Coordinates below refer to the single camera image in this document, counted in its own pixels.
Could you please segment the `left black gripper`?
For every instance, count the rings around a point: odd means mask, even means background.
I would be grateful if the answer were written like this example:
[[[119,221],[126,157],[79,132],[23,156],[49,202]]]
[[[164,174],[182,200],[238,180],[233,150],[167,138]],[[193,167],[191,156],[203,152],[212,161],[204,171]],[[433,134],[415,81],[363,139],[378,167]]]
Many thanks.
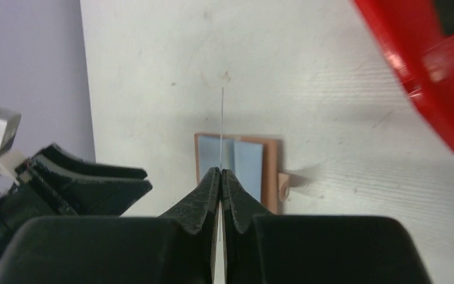
[[[57,144],[16,169],[18,183],[0,193],[0,258],[27,221],[53,215],[116,215],[152,190],[147,172],[83,160]]]

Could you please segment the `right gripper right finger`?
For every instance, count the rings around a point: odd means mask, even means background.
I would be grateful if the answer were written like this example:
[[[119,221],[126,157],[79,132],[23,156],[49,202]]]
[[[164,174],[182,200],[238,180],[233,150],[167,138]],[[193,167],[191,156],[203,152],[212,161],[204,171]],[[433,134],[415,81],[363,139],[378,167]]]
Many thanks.
[[[221,173],[227,283],[430,283],[407,230],[360,215],[275,215]]]

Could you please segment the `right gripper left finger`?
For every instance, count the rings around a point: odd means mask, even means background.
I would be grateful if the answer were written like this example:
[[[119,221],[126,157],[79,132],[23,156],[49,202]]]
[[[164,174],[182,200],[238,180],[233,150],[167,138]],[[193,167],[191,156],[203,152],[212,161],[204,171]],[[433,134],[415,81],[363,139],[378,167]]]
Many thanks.
[[[0,261],[0,283],[212,283],[220,170],[159,217],[41,217]]]

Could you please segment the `white card with stripe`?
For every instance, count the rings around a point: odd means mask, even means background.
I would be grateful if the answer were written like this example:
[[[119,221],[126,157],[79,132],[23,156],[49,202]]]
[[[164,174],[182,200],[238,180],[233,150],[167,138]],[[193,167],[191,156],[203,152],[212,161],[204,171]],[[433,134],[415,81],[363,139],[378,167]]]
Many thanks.
[[[225,101],[225,87],[221,88],[220,93],[220,149],[219,149],[219,168],[220,172],[222,172],[223,166],[223,121],[224,121],[224,101]],[[222,208],[222,201],[219,204],[219,225],[218,225],[218,232],[220,233],[218,239],[220,242],[220,248],[218,252],[220,253],[221,258],[219,259],[218,269],[219,272],[222,273],[223,283],[226,283],[226,276],[225,276],[225,232],[224,232],[224,225],[223,225],[223,208]]]

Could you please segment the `brown leather card holder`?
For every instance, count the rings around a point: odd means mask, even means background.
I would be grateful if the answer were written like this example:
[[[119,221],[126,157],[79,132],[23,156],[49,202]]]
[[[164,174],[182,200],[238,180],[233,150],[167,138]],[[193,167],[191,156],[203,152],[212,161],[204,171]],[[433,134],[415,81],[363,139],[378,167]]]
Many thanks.
[[[230,169],[252,197],[272,213],[282,213],[290,175],[279,169],[277,139],[196,133],[194,147],[198,182],[211,167]]]

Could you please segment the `red three-compartment bin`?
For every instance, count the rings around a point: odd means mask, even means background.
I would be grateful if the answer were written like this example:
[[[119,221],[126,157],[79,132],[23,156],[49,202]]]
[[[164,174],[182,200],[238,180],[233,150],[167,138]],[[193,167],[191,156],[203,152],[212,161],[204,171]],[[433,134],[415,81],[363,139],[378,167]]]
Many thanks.
[[[454,1],[356,1],[415,109],[454,153]]]

